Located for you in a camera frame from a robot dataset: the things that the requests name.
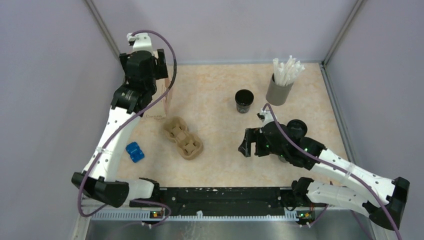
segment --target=table surface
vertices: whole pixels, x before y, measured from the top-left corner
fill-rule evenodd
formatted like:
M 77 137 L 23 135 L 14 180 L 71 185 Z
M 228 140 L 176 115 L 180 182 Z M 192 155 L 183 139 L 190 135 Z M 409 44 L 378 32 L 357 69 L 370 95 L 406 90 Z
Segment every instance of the table surface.
M 328 177 L 283 163 L 275 155 L 254 156 L 254 145 L 252 157 L 237 151 L 245 129 L 262 125 L 256 114 L 266 103 L 272 72 L 272 64 L 178 66 L 168 117 L 182 117 L 202 140 L 203 152 L 193 160 L 183 159 L 162 132 L 165 120 L 142 118 L 128 143 L 137 142 L 145 158 L 134 163 L 124 152 L 117 177 L 149 178 L 162 187 L 288 187 L 300 177 L 328 183 Z M 236 110 L 234 97 L 240 89 L 254 94 L 245 114 Z M 305 64 L 286 103 L 273 110 L 280 123 L 304 121 L 308 137 L 347 159 L 318 63 Z

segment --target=white wall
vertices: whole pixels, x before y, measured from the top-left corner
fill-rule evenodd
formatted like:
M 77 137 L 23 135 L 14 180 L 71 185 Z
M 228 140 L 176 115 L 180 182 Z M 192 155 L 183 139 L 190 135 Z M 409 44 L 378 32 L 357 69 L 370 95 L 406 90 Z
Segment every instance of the white wall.
M 358 162 L 411 182 L 400 227 L 404 240 L 424 230 L 424 1 L 368 1 L 328 71 Z
M 121 52 L 150 29 L 180 64 L 322 61 L 356 0 L 94 0 Z M 164 46 L 153 40 L 156 47 Z
M 0 30 L 0 239 L 69 239 L 123 73 L 82 0 L 2 1 Z

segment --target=cup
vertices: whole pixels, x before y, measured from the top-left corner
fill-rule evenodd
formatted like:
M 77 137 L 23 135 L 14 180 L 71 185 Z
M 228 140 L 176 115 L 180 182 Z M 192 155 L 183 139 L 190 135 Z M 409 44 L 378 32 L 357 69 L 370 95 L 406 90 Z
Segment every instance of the cup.
M 239 90 L 235 94 L 235 106 L 237 111 L 241 114 L 245 114 L 249 111 L 251 104 L 253 103 L 253 93 L 247 89 Z
M 274 74 L 272 74 L 268 91 L 266 92 L 266 100 L 268 103 L 274 106 L 283 105 L 287 100 L 290 90 L 292 90 L 293 83 L 287 86 L 277 85 L 274 80 Z

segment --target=black cup rim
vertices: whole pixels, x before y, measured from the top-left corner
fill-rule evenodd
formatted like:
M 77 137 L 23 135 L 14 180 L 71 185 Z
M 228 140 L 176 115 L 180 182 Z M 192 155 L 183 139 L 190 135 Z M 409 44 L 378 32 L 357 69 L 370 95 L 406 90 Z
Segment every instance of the black cup rim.
M 255 99 L 253 92 L 247 89 L 238 90 L 235 93 L 235 102 L 241 106 L 250 106 Z

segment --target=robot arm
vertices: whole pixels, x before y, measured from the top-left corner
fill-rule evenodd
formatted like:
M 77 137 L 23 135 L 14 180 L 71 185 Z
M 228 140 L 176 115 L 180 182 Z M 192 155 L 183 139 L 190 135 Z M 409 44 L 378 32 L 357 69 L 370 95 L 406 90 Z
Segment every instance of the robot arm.
M 296 145 L 321 160 L 345 169 L 347 171 L 345 174 L 294 148 L 280 133 L 268 110 L 262 110 L 258 113 L 258 117 L 262 120 L 262 127 L 246 129 L 243 143 L 238 148 L 245 157 L 250 157 L 250 145 L 256 143 L 256 156 L 275 154 L 296 167 L 328 176 L 345 185 L 333 186 L 302 177 L 299 181 L 292 183 L 295 198 L 311 203 L 324 203 L 351 209 L 369 217 L 383 228 L 392 229 L 373 195 L 361 183 L 350 177 L 350 174 L 354 174 L 364 180 L 377 194 L 399 227 L 408 197 L 409 181 L 402 177 L 392 180 L 378 176 L 341 158 L 322 143 L 305 137 L 308 128 L 300 120 L 292 120 L 287 125 L 280 124 L 283 131 Z
M 113 94 L 109 118 L 96 151 L 83 172 L 75 172 L 71 180 L 79 188 L 96 155 L 101 152 L 97 164 L 89 173 L 83 193 L 116 208 L 132 199 L 148 199 L 154 189 L 154 184 L 145 179 L 125 181 L 116 179 L 127 141 L 143 115 L 136 117 L 119 131 L 107 148 L 103 149 L 101 146 L 125 121 L 152 101 L 152 96 L 157 90 L 156 80 L 168 77 L 164 50 L 158 49 L 158 57 L 155 57 L 152 42 L 147 33 L 134 36 L 129 33 L 127 39 L 132 46 L 132 52 L 119 55 L 125 72 L 125 82 Z

